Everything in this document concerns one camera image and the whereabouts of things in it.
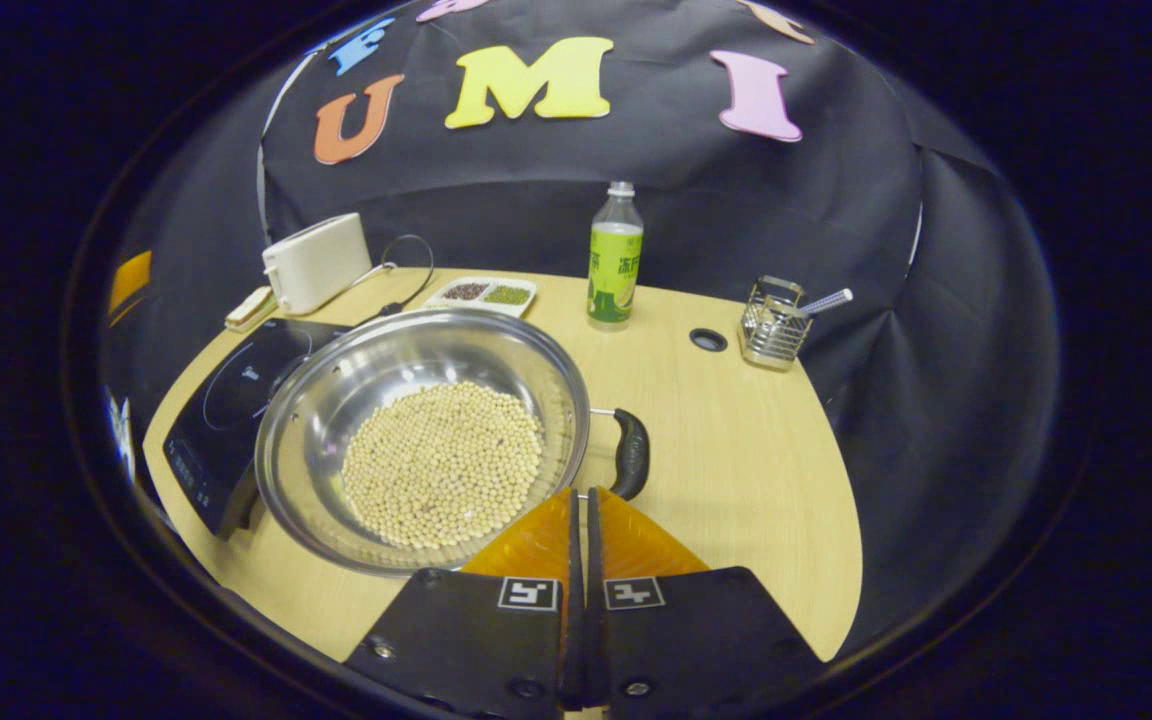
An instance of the light wood tabletop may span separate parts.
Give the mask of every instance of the light wood tabletop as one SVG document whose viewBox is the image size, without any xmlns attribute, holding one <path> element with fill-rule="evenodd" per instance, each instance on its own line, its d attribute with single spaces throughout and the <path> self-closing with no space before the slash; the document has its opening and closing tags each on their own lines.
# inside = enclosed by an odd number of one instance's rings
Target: light wood tabletop
<svg viewBox="0 0 1152 720">
<path fill-rule="evenodd" d="M 410 295 L 426 272 L 381 272 L 298 319 L 359 323 Z M 861 528 L 844 462 L 803 366 L 776 372 L 741 358 L 740 302 L 652 287 L 635 293 L 634 314 L 616 332 L 586 323 L 584 278 L 435 270 L 410 306 L 461 275 L 524 278 L 538 286 L 524 319 L 576 361 L 591 406 L 623 407 L 652 437 L 652 471 L 632 505 L 710 568 L 753 570 L 809 646 L 832 659 L 861 598 Z M 164 455 L 166 433 L 189 396 L 245 338 L 220 320 L 215 340 L 157 407 L 145 438 L 147 469 L 180 537 L 215 582 L 343 661 L 404 581 L 311 555 L 260 502 L 250 529 L 220 541 L 195 514 Z M 698 327 L 722 333 L 730 344 L 702 350 L 689 340 Z M 614 420 L 591 420 L 576 487 L 611 486 L 617 439 Z"/>
</svg>

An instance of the white electric device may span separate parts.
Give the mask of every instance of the white electric device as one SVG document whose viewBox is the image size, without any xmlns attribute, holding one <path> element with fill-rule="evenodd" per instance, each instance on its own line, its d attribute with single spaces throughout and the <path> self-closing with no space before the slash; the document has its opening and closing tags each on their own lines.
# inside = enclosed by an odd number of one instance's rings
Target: white electric device
<svg viewBox="0 0 1152 720">
<path fill-rule="evenodd" d="M 310 225 L 266 247 L 265 274 L 286 314 L 308 314 L 371 270 L 357 213 Z"/>
</svg>

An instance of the bottle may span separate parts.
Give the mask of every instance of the bottle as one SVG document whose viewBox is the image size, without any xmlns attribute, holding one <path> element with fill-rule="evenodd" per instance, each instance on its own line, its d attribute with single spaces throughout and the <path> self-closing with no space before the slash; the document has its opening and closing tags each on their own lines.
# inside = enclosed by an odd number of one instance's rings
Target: bottle
<svg viewBox="0 0 1152 720">
<path fill-rule="evenodd" d="M 643 218 L 634 209 L 634 183 L 613 182 L 607 204 L 594 215 L 589 241 L 586 313 L 594 324 L 617 327 L 630 319 L 643 253 Z"/>
</svg>

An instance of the induction cooktop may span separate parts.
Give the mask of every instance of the induction cooktop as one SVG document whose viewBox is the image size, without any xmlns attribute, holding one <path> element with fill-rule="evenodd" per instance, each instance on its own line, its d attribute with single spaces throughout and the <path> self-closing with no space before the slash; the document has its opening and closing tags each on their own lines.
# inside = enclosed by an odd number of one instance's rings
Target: induction cooktop
<svg viewBox="0 0 1152 720">
<path fill-rule="evenodd" d="M 275 381 L 350 328 L 273 318 L 251 331 L 185 402 L 162 452 L 212 535 L 247 528 L 256 501 L 252 455 Z"/>
</svg>

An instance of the yellow letter m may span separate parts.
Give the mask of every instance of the yellow letter m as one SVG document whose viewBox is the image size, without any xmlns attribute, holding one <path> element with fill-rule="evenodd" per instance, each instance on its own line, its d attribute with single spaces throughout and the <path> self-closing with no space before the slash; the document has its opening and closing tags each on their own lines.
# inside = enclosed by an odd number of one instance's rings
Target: yellow letter m
<svg viewBox="0 0 1152 720">
<path fill-rule="evenodd" d="M 612 40 L 605 37 L 564 37 L 531 65 L 505 45 L 461 55 L 456 65 L 465 68 L 465 81 L 445 123 L 463 128 L 488 122 L 495 115 L 488 91 L 508 118 L 517 118 L 544 86 L 545 96 L 535 106 L 540 118 L 602 118 L 612 111 L 598 86 L 599 63 L 608 50 Z"/>
</svg>

